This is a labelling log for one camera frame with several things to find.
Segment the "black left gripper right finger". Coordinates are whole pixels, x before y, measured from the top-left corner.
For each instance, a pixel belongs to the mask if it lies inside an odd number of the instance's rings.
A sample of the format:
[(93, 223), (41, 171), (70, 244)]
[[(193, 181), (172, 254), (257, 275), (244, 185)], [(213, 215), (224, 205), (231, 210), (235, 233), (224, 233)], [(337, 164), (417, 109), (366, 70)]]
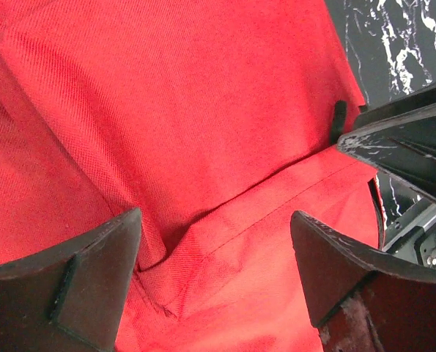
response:
[(436, 270), (347, 237), (303, 211), (292, 244), (324, 351), (436, 351)]

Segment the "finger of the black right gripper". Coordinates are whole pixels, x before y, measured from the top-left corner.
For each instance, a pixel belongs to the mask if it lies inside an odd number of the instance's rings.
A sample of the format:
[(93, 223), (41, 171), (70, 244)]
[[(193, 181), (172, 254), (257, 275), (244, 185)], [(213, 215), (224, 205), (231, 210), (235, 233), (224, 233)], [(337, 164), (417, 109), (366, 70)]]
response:
[(436, 82), (360, 113), (337, 148), (436, 203)]

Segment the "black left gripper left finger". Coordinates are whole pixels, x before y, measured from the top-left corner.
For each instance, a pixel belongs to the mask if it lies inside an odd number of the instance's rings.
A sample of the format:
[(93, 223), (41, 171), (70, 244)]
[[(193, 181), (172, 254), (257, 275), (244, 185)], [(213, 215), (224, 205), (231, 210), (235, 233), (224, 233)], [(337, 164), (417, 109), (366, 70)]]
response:
[(113, 351), (141, 212), (0, 265), (0, 351)]

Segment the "red backpack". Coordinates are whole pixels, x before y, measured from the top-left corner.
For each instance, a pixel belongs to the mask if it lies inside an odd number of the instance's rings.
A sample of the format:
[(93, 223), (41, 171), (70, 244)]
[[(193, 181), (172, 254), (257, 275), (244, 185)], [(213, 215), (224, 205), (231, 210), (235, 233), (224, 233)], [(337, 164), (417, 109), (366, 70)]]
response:
[(118, 351), (320, 351), (292, 213), (377, 241), (339, 100), (323, 1), (0, 1), (0, 264), (137, 207)]

